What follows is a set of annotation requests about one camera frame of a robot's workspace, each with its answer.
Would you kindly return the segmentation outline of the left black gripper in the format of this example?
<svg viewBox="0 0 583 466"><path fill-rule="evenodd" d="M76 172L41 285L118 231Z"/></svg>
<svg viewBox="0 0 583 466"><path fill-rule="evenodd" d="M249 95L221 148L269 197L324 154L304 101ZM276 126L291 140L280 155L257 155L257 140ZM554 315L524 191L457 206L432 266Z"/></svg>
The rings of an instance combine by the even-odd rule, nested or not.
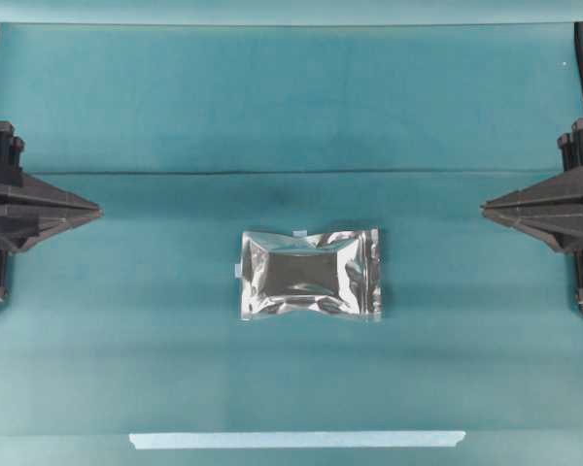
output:
<svg viewBox="0 0 583 466"><path fill-rule="evenodd" d="M26 252L102 217L100 207L22 171L24 142L0 121L0 249Z"/></svg>

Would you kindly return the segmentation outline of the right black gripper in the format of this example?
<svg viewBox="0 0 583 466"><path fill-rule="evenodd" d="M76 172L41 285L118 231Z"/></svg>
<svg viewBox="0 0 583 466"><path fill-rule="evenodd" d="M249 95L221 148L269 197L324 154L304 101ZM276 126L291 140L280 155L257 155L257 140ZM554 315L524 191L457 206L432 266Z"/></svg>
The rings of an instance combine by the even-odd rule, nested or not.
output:
<svg viewBox="0 0 583 466"><path fill-rule="evenodd" d="M583 119L557 141L564 173L486 202L483 217L545 243L554 252L583 250ZM571 214L525 217L513 214Z"/></svg>

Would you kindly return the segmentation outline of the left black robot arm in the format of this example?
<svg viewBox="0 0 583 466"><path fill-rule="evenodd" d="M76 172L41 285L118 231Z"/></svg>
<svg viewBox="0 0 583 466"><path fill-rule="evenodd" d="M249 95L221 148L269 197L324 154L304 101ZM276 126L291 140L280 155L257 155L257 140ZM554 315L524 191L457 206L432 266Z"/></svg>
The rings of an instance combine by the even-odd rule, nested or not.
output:
<svg viewBox="0 0 583 466"><path fill-rule="evenodd" d="M23 150L14 127L0 121L0 303L8 294L12 255L103 216L97 204L24 172Z"/></svg>

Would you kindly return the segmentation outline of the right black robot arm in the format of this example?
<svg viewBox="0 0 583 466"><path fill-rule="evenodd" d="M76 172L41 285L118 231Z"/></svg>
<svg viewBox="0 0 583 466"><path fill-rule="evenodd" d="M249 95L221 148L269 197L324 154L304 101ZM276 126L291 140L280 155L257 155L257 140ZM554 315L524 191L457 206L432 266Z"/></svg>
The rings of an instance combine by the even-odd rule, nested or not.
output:
<svg viewBox="0 0 583 466"><path fill-rule="evenodd" d="M583 314L583 118L560 136L558 148L561 174L484 203L482 215L571 256L576 302Z"/></svg>

